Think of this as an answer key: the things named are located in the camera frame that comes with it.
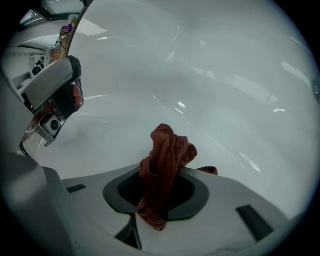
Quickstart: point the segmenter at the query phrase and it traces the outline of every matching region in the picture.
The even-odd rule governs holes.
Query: white table
[[[36,159],[62,179],[139,163],[161,123],[279,207],[304,210],[318,178],[319,79],[308,45],[267,2],[95,0],[69,55],[84,106]]]

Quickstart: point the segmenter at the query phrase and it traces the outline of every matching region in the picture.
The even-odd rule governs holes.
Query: black slot
[[[67,187],[66,190],[68,190],[68,192],[71,194],[71,193],[77,192],[79,190],[83,190],[85,188],[86,187],[83,184],[79,184],[79,185]]]
[[[274,231],[251,205],[241,206],[235,210],[240,215],[241,219],[257,242],[264,239]]]

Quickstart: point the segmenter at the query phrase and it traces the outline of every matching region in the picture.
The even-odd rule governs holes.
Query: towel
[[[143,196],[136,207],[137,214],[152,228],[162,231],[166,221],[162,213],[178,169],[184,168],[197,156],[196,147],[186,136],[178,136],[167,124],[160,124],[152,133],[153,150],[139,167]],[[201,171],[218,174],[215,167]]]

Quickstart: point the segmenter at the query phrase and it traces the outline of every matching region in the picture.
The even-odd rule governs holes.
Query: white wall
[[[69,24],[68,20],[56,20],[28,28],[22,32],[16,32],[8,47],[29,46],[46,49],[54,46],[63,26]]]

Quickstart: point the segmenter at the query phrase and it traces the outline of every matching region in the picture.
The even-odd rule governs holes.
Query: robotic arm
[[[72,92],[74,86],[81,89],[81,65],[73,56],[59,59],[37,74],[28,72],[11,81],[13,91],[33,115],[47,103],[53,109],[33,129],[46,140],[45,147],[56,140],[66,120],[79,110]]]

